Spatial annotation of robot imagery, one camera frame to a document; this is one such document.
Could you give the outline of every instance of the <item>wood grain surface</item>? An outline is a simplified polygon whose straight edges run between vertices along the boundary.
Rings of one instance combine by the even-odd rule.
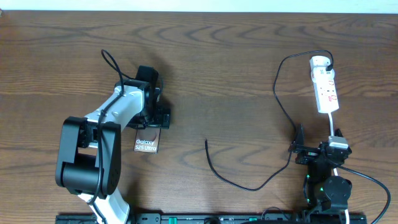
[[[270,206],[306,206],[306,167],[282,167],[293,131],[272,94],[280,61],[328,49],[335,58],[340,109],[333,113],[351,144],[346,166],[385,183],[392,203],[381,223],[398,221],[398,16],[172,12],[6,11],[0,18],[0,223],[53,223],[59,213],[90,212],[55,184],[62,123],[84,116],[113,92],[117,74],[151,65],[164,78],[163,101],[172,124],[157,155],[133,152],[135,130],[122,133],[119,188],[133,206],[165,213],[257,213]],[[285,62],[277,94],[306,143],[327,140],[327,115],[318,114],[309,78],[310,55]],[[369,222],[386,194],[351,180],[351,212]]]

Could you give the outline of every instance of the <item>white wall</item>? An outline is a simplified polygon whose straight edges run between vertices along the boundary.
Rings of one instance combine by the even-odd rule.
[[[398,13],[398,0],[0,0],[3,10]]]

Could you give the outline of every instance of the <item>black cable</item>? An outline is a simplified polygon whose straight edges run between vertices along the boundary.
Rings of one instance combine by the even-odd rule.
[[[308,180],[308,175],[305,176],[304,184],[303,184],[304,198],[308,201],[308,197],[307,197],[307,180]]]
[[[98,216],[102,219],[102,223],[105,223],[105,224],[106,224],[106,218],[105,218],[105,216],[101,213],[101,211],[98,209],[98,207],[97,207],[95,204],[93,204],[93,208],[94,208],[94,211],[98,214]]]
[[[330,71],[330,70],[333,68],[333,55],[330,53],[330,51],[328,51],[328,50],[311,50],[311,51],[309,51],[309,52],[303,52],[303,53],[293,54],[293,55],[287,56],[286,58],[284,58],[284,59],[281,61],[280,65],[279,65],[279,68],[278,68],[278,72],[276,73],[276,77],[275,77],[275,81],[274,81],[274,86],[273,86],[273,88],[272,88],[272,90],[273,90],[273,92],[274,92],[274,97],[275,97],[276,101],[278,102],[280,108],[282,109],[282,111],[283,111],[284,114],[286,115],[287,119],[289,119],[290,123],[292,124],[292,126],[293,126],[293,128],[294,128],[294,132],[296,132],[296,126],[294,125],[294,122],[293,122],[292,118],[290,118],[290,116],[287,114],[286,110],[285,110],[284,107],[282,106],[282,103],[280,103],[280,101],[279,101],[279,99],[278,99],[278,96],[276,95],[276,92],[275,92],[276,80],[278,79],[280,68],[282,67],[282,64],[285,62],[286,59],[292,58],[292,57],[296,57],[296,56],[306,55],[306,54],[319,53],[319,52],[326,52],[326,53],[330,54],[330,57],[331,57],[331,64],[330,64],[329,66],[327,66],[327,68],[326,68],[327,71]]]
[[[122,76],[124,76],[124,77],[126,77],[126,78],[128,78],[128,79],[131,79],[131,80],[134,79],[134,78],[131,78],[130,76],[124,74],[122,71],[120,71],[120,69],[118,69],[118,68],[119,68],[118,66],[116,66],[116,67],[113,66],[113,65],[111,64],[111,62],[104,56],[104,54],[102,53],[102,51],[103,51],[103,50],[101,50],[101,55],[102,55],[102,57],[105,59],[105,62],[108,63],[108,65],[109,65],[111,68],[113,68],[113,70],[117,71],[117,72],[120,73]],[[109,56],[111,57],[111,60],[114,61],[113,57],[112,57],[106,50],[104,50],[104,51],[106,52],[107,55],[109,55]]]
[[[122,77],[122,72],[120,71],[119,65],[118,63],[116,63],[115,59],[112,57],[112,55],[107,52],[106,50],[102,49],[101,50],[101,55],[102,57],[106,60],[106,62],[108,64],[109,61],[106,58],[105,54],[106,53],[109,58],[112,60],[112,62],[114,63],[115,67],[111,66],[112,68],[114,68],[118,73],[119,73],[119,78],[120,78],[120,86],[121,86],[121,91],[119,92],[119,95],[117,97],[115,97],[115,99],[113,99],[108,105],[105,106],[104,109],[101,110],[101,113],[99,115],[98,118],[98,124],[97,124],[97,140],[98,140],[98,168],[99,168],[99,175],[98,175],[98,181],[97,181],[97,186],[94,192],[94,196],[93,198],[87,202],[88,205],[92,205],[94,204],[95,200],[98,197],[98,194],[100,193],[101,190],[101,186],[102,186],[102,176],[103,176],[103,152],[102,152],[102,120],[104,119],[104,117],[106,116],[106,112],[109,110],[109,108],[118,100],[120,99],[120,97],[123,96],[124,94],[124,85],[123,85],[123,77]]]
[[[368,179],[368,180],[371,180],[371,181],[377,183],[378,185],[380,185],[380,187],[382,187],[382,188],[386,191],[386,193],[387,193],[387,202],[386,202],[386,205],[384,206],[384,208],[383,208],[383,210],[381,211],[381,213],[376,217],[375,220],[373,220],[373,222],[372,222],[371,224],[377,223],[377,222],[383,217],[383,215],[384,215],[385,212],[387,211],[388,207],[390,206],[390,203],[391,203],[391,194],[390,194],[389,189],[388,189],[382,182],[376,180],[376,179],[373,178],[373,177],[370,177],[370,176],[365,175],[365,174],[362,174],[362,173],[360,173],[360,172],[358,172],[358,171],[355,171],[355,170],[352,170],[352,169],[343,167],[343,166],[341,166],[340,164],[337,164],[337,163],[333,162],[333,161],[332,161],[331,159],[329,159],[329,157],[326,155],[325,150],[322,150],[322,155],[323,155],[323,157],[325,157],[326,161],[327,161],[329,164],[331,164],[331,165],[333,165],[333,166],[336,166],[336,167],[338,167],[338,168],[340,168],[340,169],[342,169],[342,170],[345,170],[345,171],[351,172],[351,173],[353,173],[353,174],[356,174],[356,175],[358,175],[358,176],[360,176],[360,177],[364,177],[364,178],[366,178],[366,179]]]
[[[280,103],[280,101],[279,101],[279,99],[278,99],[278,96],[276,95],[276,92],[275,92],[276,81],[277,81],[278,76],[279,76],[280,68],[282,67],[283,62],[284,62],[286,59],[292,58],[292,57],[296,57],[296,56],[300,56],[300,55],[305,55],[305,54],[317,53],[317,52],[327,52],[327,53],[330,54],[330,57],[331,57],[331,64],[330,64],[330,65],[327,67],[327,69],[326,69],[326,70],[330,71],[330,70],[333,68],[333,56],[332,56],[332,54],[331,54],[328,50],[312,50],[312,51],[309,51],[309,52],[303,52],[303,53],[293,54],[293,55],[287,56],[285,59],[283,59],[283,60],[281,61],[280,65],[279,65],[279,68],[278,68],[278,71],[277,71],[276,76],[275,76],[274,85],[273,85],[273,87],[272,87],[272,90],[273,90],[273,92],[274,92],[274,97],[275,97],[276,101],[278,102],[280,108],[282,109],[282,111],[283,111],[284,114],[286,115],[287,119],[288,119],[288,120],[290,121],[290,123],[292,124],[294,133],[296,133],[296,126],[294,125],[294,122],[293,122],[292,118],[287,114],[286,110],[285,110],[284,107],[282,106],[282,103]],[[287,159],[287,163],[286,163],[285,166],[283,166],[283,167],[282,167],[281,169],[279,169],[277,172],[275,172],[274,174],[272,174],[260,187],[255,188],[255,189],[250,189],[250,188],[243,187],[243,186],[240,186],[240,185],[238,185],[238,184],[235,184],[234,182],[225,179],[224,177],[222,177],[221,175],[219,175],[219,174],[217,173],[217,171],[216,171],[216,170],[214,169],[214,167],[213,167],[213,164],[211,163],[210,155],[209,155],[209,152],[208,152],[207,139],[206,139],[206,141],[205,141],[205,149],[206,149],[206,155],[207,155],[207,162],[209,163],[210,169],[211,169],[211,171],[213,171],[213,173],[214,173],[214,175],[216,175],[216,177],[218,177],[220,180],[222,180],[222,181],[224,181],[224,182],[226,182],[226,183],[228,183],[228,184],[231,184],[231,185],[233,185],[233,186],[235,186],[235,187],[237,187],[237,188],[240,188],[240,189],[242,189],[242,190],[248,190],[248,191],[257,191],[257,190],[262,189],[263,186],[265,186],[273,177],[275,177],[277,174],[279,174],[280,172],[282,172],[282,171],[289,165],[290,158],[292,157],[292,152],[293,152],[293,151],[291,151],[291,152],[289,153],[289,158]]]
[[[240,185],[238,185],[238,184],[235,184],[234,182],[225,179],[224,177],[222,177],[221,175],[219,175],[219,174],[217,173],[217,171],[216,171],[216,170],[214,169],[214,167],[213,167],[213,164],[211,163],[211,159],[210,159],[210,155],[209,155],[209,149],[208,149],[208,146],[207,146],[207,139],[206,139],[206,141],[205,141],[205,149],[206,149],[207,162],[209,163],[210,169],[211,169],[211,171],[213,171],[214,175],[216,175],[216,177],[218,177],[220,180],[222,180],[222,181],[224,181],[224,182],[226,182],[226,183],[228,183],[228,184],[231,184],[232,186],[235,186],[235,187],[237,187],[237,188],[239,188],[239,189],[247,190],[247,191],[258,191],[258,190],[262,189],[263,186],[265,186],[273,177],[275,177],[277,174],[279,174],[280,172],[282,172],[282,171],[289,165],[290,158],[292,157],[292,152],[290,152],[289,158],[287,159],[287,163],[286,163],[285,166],[283,166],[283,167],[280,168],[277,172],[275,172],[274,174],[272,174],[260,187],[255,188],[255,189],[250,189],[250,188],[243,187],[243,186],[240,186]]]
[[[108,63],[108,65],[111,67],[111,68],[113,68],[115,71],[117,71],[118,73],[120,72],[120,74],[122,75],[122,76],[124,76],[124,77],[126,77],[126,78],[128,78],[128,79],[131,79],[131,80],[135,80],[135,78],[131,78],[130,76],[128,76],[128,75],[126,75],[125,73],[123,73],[122,71],[120,71],[120,69],[118,69],[119,67],[115,67],[115,66],[113,66],[112,65],[112,63],[106,58],[106,57],[104,57],[104,55],[102,56],[104,59],[105,59],[105,61],[106,61],[106,63]],[[163,82],[163,78],[162,78],[162,76],[159,74],[159,78],[160,78],[160,84],[162,85],[161,87],[160,87],[160,91],[159,91],[159,95],[161,95],[162,94],[162,92],[163,92],[163,88],[164,88],[164,82]]]
[[[275,206],[272,206],[272,207],[269,207],[269,208],[265,209],[265,210],[263,211],[263,213],[261,214],[261,220],[263,220],[263,219],[266,218],[265,215],[266,215],[266,214],[268,213],[268,211],[269,211],[270,209],[272,209],[272,208],[278,209],[279,212],[280,212],[281,214],[283,214],[283,216],[284,216],[287,220],[290,220],[290,219],[286,216],[286,214],[284,213],[284,211],[282,211],[280,208],[275,207]]]

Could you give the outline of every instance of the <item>power strip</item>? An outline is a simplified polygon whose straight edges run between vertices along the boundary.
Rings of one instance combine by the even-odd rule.
[[[334,81],[335,71],[327,71],[329,65],[330,59],[324,56],[314,56],[310,60],[311,79],[319,113],[331,113],[339,108]]]

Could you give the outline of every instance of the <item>white cable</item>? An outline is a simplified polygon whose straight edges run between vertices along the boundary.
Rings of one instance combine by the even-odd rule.
[[[348,209],[344,210],[344,213],[346,214],[346,224],[349,224],[349,214],[348,214]]]
[[[330,125],[330,136],[334,136],[333,118],[331,117],[331,113],[328,113],[328,115],[329,115],[329,125]]]
[[[330,136],[334,136],[333,135],[333,118],[331,117],[331,113],[328,113],[328,115],[329,115]],[[338,176],[337,168],[333,169],[333,173],[335,176]]]
[[[330,136],[334,136],[334,131],[333,131],[333,118],[331,117],[331,113],[328,113],[329,116],[329,126],[330,126]],[[333,173],[335,176],[338,176],[337,173],[337,168],[333,169]],[[346,215],[346,224],[349,224],[349,214],[348,214],[348,209],[344,210],[344,213]]]

